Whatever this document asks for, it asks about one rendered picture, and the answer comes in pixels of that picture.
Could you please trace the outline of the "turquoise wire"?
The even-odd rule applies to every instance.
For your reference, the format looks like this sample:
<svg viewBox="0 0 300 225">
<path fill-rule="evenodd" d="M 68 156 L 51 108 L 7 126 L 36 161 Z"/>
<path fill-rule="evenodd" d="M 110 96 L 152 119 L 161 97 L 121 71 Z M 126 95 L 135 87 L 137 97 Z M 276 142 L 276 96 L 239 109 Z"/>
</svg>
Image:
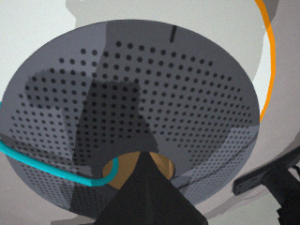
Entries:
<svg viewBox="0 0 300 225">
<path fill-rule="evenodd" d="M 65 178 L 67 180 L 71 180 L 71 181 L 74 181 L 74 182 L 77 182 L 77 183 L 80 183 L 83 185 L 87 185 L 89 187 L 103 186 L 103 185 L 111 182 L 114 179 L 114 177 L 116 176 L 117 171 L 118 171 L 118 157 L 116 157 L 112 160 L 112 170 L 106 177 L 100 178 L 100 179 L 90 179 L 90 178 L 86 178 L 83 176 L 79 176 L 79 175 L 71 173 L 71 172 L 66 172 L 64 170 L 55 168 L 54 166 L 48 165 L 48 164 L 38 161 L 34 158 L 26 156 L 16 150 L 10 148 L 5 143 L 3 143 L 1 140 L 0 140 L 0 151 L 7 154 L 8 156 L 10 156 L 12 158 L 15 158 L 25 164 L 28 164 L 32 167 L 40 169 L 44 172 L 51 173 L 51 174 L 60 176 L 62 178 Z"/>
</svg>

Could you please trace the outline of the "orange painted ring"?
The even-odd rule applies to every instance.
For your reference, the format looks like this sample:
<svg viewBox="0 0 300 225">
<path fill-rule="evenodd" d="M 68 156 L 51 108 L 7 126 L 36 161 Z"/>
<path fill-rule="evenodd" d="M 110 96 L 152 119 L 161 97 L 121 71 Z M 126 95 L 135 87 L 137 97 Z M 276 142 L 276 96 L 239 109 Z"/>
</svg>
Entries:
<svg viewBox="0 0 300 225">
<path fill-rule="evenodd" d="M 275 76 L 276 76 L 276 43 L 275 43 L 275 37 L 274 37 L 274 32 L 273 32 L 273 28 L 272 28 L 272 24 L 267 12 L 267 9 L 265 7 L 265 4 L 263 2 L 263 0 L 255 0 L 256 3 L 258 4 L 258 7 L 262 13 L 266 28 L 267 28 L 267 32 L 268 32 L 268 36 L 269 36 L 269 41 L 270 41 L 270 47 L 271 47 L 271 59 L 272 59 L 272 67 L 271 67 L 271 80 L 270 80 L 270 85 L 269 85 L 269 90 L 268 90 L 268 95 L 267 95 L 267 99 L 265 101 L 263 110 L 262 110 L 262 114 L 260 116 L 260 123 L 263 120 L 263 116 L 266 112 L 266 109 L 268 107 L 271 95 L 272 95 L 272 91 L 273 91 L 273 87 L 274 87 L 274 81 L 275 81 Z"/>
</svg>

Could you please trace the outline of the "white circular mat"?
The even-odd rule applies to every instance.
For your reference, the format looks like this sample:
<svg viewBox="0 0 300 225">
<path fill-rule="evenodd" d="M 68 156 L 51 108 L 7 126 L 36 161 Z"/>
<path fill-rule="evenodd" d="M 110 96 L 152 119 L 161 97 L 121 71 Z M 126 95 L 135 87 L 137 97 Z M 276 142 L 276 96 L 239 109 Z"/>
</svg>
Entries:
<svg viewBox="0 0 300 225">
<path fill-rule="evenodd" d="M 149 20 L 192 30 L 221 46 L 249 76 L 260 116 L 271 80 L 271 47 L 255 0 L 0 0 L 0 101 L 20 65 L 75 28 Z"/>
</svg>

